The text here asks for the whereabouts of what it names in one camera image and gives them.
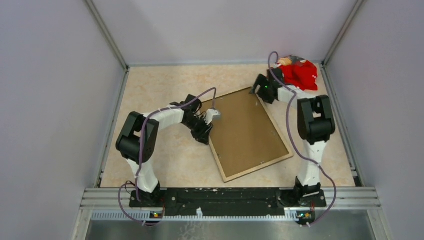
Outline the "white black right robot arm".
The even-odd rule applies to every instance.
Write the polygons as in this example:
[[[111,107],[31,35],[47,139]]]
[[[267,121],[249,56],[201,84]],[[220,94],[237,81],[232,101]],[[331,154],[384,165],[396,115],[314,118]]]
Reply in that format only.
[[[297,131],[305,152],[293,147],[302,159],[302,166],[293,189],[282,191],[278,202],[284,207],[326,207],[320,176],[335,183],[322,167],[325,148],[336,130],[330,99],[327,95],[315,96],[294,85],[283,84],[283,79],[282,70],[272,68],[267,70],[267,75],[259,74],[250,90],[265,103],[287,103],[287,114],[290,109],[297,111]]]

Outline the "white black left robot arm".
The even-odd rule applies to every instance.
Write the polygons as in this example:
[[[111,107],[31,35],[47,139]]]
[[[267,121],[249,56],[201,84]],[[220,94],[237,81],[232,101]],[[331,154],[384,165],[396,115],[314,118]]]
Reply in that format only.
[[[213,129],[213,120],[221,113],[211,107],[204,113],[198,111],[202,102],[189,94],[185,101],[172,102],[168,106],[148,113],[131,112],[120,131],[115,147],[130,165],[136,187],[142,191],[141,200],[149,207],[160,202],[156,190],[159,180],[155,176],[151,157],[153,156],[158,133],[170,126],[186,126],[192,137],[199,143],[208,145]]]

